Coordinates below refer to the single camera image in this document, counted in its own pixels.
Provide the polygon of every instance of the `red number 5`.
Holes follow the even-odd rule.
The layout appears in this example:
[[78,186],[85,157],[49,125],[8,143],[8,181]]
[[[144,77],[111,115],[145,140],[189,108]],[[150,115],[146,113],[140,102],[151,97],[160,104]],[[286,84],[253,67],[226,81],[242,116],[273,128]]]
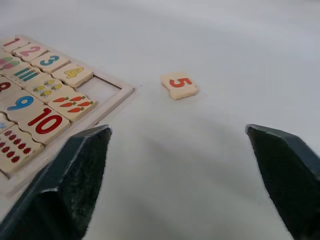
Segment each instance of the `red number 5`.
[[185,85],[185,82],[189,85],[192,84],[192,82],[190,81],[189,78],[180,78],[178,79],[178,81],[180,82],[179,84],[176,84],[174,80],[170,80],[170,85],[174,88],[182,88]]

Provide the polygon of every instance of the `yellow number 4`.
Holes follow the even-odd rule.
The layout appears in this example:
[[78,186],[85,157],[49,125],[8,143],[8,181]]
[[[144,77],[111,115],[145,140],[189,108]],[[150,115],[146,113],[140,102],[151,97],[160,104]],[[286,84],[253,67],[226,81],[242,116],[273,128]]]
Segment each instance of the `yellow number 4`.
[[77,76],[77,74],[81,73],[83,70],[84,70],[83,67],[78,67],[78,68],[75,68],[75,69],[71,69],[71,70],[65,71],[64,73],[68,75],[66,78],[70,79],[70,78],[74,78],[75,76]]

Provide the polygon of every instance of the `pink number 2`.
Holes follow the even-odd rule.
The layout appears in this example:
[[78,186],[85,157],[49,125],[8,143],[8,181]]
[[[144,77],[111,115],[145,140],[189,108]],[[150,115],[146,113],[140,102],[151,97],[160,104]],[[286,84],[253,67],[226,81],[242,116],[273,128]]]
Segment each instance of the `pink number 2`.
[[39,46],[32,46],[30,47],[30,49],[33,49],[33,50],[28,50],[28,51],[22,51],[20,52],[21,55],[25,56],[25,57],[28,57],[29,56],[29,53],[35,53],[35,52],[38,52],[41,47]]

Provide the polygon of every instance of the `red number 10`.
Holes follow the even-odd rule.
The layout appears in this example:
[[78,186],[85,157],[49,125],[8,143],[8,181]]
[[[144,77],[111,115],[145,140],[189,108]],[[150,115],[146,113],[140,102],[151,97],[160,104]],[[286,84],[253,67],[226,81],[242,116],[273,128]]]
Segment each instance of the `red number 10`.
[[[43,119],[45,116],[47,116],[51,112],[52,112],[51,109],[46,107],[45,109],[43,109],[42,114],[40,114],[39,116],[37,116],[35,119],[33,119],[31,122],[28,123],[28,126],[32,126],[35,123],[39,122],[41,119]],[[54,124],[47,127],[46,129],[43,129],[43,126],[51,120],[55,120]],[[39,124],[35,127],[35,131],[38,134],[50,133],[51,131],[55,130],[60,125],[61,122],[62,122],[62,117],[60,115],[48,116],[47,118],[45,118],[41,122],[39,122]]]

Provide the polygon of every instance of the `wooden tray frame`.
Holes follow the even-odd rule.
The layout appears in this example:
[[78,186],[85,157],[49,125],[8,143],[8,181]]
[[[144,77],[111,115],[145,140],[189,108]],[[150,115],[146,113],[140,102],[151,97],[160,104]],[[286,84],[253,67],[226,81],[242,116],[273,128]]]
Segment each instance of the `wooden tray frame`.
[[107,114],[109,114],[114,108],[116,108],[121,102],[123,102],[135,91],[135,88],[132,85],[118,80],[108,74],[105,74],[94,67],[88,66],[87,64],[80,62],[66,54],[63,54],[62,52],[59,52],[52,47],[46,46],[41,42],[32,39],[31,37],[23,34],[19,34],[17,35],[17,37],[27,40],[30,43],[39,44],[49,51],[70,59],[72,63],[91,69],[94,77],[120,89],[120,91],[105,102],[98,102],[98,105],[84,117],[83,121],[80,119],[79,121],[72,123],[71,129],[67,134],[58,136],[53,142],[46,145],[45,150],[34,159],[32,159],[19,173],[15,174],[10,179],[6,178],[1,173],[0,195],[4,195],[7,198],[17,198],[20,195],[17,194],[18,190],[20,190],[25,184],[30,182],[35,174],[48,164],[48,162],[55,156],[57,151],[70,136],[96,125],[100,120],[102,120]]

